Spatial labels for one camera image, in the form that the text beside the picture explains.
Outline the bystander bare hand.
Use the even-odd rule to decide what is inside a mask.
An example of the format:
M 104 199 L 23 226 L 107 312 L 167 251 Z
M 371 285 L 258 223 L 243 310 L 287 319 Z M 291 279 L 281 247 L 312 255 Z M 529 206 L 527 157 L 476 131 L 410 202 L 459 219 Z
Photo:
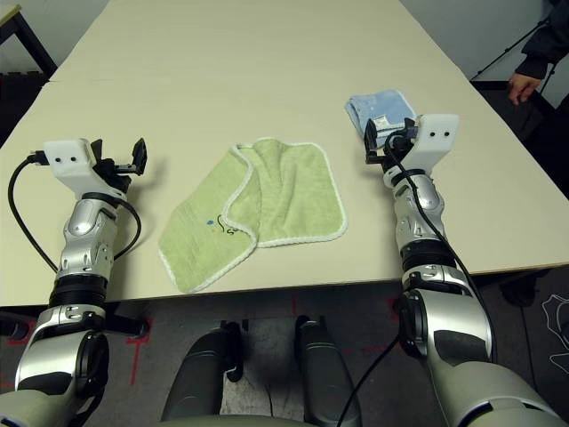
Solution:
M 515 106 L 528 101 L 540 84 L 540 79 L 514 73 L 509 80 L 509 101 Z

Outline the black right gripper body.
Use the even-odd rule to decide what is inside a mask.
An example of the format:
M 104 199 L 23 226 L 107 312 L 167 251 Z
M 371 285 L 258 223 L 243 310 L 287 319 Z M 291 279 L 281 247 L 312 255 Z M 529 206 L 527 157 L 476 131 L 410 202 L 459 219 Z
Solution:
M 380 165 L 382 171 L 387 172 L 409 153 L 413 147 L 412 139 L 416 137 L 418 130 L 406 132 L 405 129 L 401 129 L 389 132 L 387 139 L 381 145 L 377 142 L 377 155 L 365 155 L 365 162 L 368 165 Z

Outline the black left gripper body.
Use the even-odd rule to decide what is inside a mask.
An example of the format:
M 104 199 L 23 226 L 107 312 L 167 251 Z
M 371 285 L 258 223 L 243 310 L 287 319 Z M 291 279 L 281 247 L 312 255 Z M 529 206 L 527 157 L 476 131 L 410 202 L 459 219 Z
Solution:
M 143 158 L 125 165 L 117 165 L 111 158 L 98 159 L 93 170 L 107 185 L 126 194 L 132 182 L 128 174 L 143 174 Z

